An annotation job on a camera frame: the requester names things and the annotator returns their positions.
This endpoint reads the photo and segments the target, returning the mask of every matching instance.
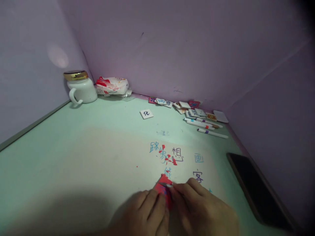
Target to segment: tile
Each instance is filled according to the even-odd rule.
[[[153,117],[153,113],[150,109],[142,110],[140,111],[140,114],[144,120]]]
[[[214,114],[206,112],[206,115],[207,115],[206,119],[212,120],[212,121],[217,121],[217,118]]]
[[[164,99],[160,99],[160,98],[156,98],[155,99],[155,102],[159,105],[164,105],[166,104],[165,100]]]
[[[187,109],[191,108],[190,105],[188,103],[186,103],[186,102],[179,102],[179,103],[180,103],[180,107],[181,108],[187,108]]]
[[[223,112],[214,110],[213,113],[216,116],[217,121],[221,121],[223,123],[229,123],[227,117],[225,116]]]
[[[165,102],[166,103],[163,106],[168,107],[168,108],[172,108],[173,102],[170,102],[170,101],[165,101]]]
[[[197,115],[206,117],[206,113],[202,109],[195,108]]]
[[[195,109],[195,108],[199,108],[200,102],[191,100],[188,102],[188,104],[191,107],[191,109]]]
[[[186,115],[186,118],[188,119],[195,119],[194,117],[190,116],[188,111],[185,111],[185,115]]]
[[[200,117],[199,115],[197,115],[197,113],[195,112],[195,110],[189,109],[188,111],[189,111],[190,116],[192,116],[192,117],[198,117],[198,118]]]
[[[149,97],[149,103],[156,104],[155,97]]]
[[[176,110],[177,110],[177,111],[179,112],[179,114],[181,114],[181,115],[185,114],[185,111],[187,111],[186,108],[180,108],[180,109],[176,108]]]
[[[177,109],[180,109],[181,108],[181,106],[180,106],[180,103],[178,102],[178,103],[173,103],[173,106],[175,106]]]

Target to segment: white tile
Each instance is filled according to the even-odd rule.
[[[216,116],[217,121],[221,121],[223,123],[229,123],[227,117],[225,116],[223,112],[214,110],[213,113]]]
[[[176,108],[176,110],[177,110],[177,111],[179,112],[179,114],[181,114],[181,115],[185,114],[185,111],[187,111],[186,108],[180,108],[180,109]]]
[[[182,108],[187,108],[187,109],[190,109],[191,107],[190,107],[190,105],[188,104],[188,103],[186,103],[186,102],[179,102],[180,103],[180,106],[182,107]]]
[[[163,106],[168,107],[168,108],[172,108],[173,102],[170,101],[165,101],[166,103],[163,104]]]
[[[180,109],[180,103],[173,103],[173,106],[175,106],[177,109]]]
[[[190,116],[192,116],[192,117],[200,117],[199,115],[197,115],[195,110],[189,109],[188,111],[189,111]]]
[[[140,114],[144,120],[153,117],[153,113],[150,109],[142,110],[140,111]]]
[[[204,116],[204,117],[207,116],[206,113],[202,109],[195,108],[195,111],[196,111],[197,115],[199,115],[199,116]]]
[[[185,111],[185,115],[186,115],[186,118],[195,119],[194,117],[192,117],[192,116],[189,115],[189,112],[188,112],[188,111]]]
[[[156,98],[155,102],[159,105],[164,105],[166,104],[166,101],[164,99]]]

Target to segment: plastic bag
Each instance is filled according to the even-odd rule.
[[[96,81],[96,91],[103,95],[123,95],[127,92],[129,83],[127,79],[119,77],[100,78]]]

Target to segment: smartphone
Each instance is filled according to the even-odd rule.
[[[233,153],[227,153],[227,158],[256,219],[264,225],[296,231],[296,222],[253,160]]]

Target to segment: mug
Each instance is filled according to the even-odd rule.
[[[91,103],[97,99],[93,81],[84,70],[68,71],[64,73],[70,88],[69,97],[74,104]]]

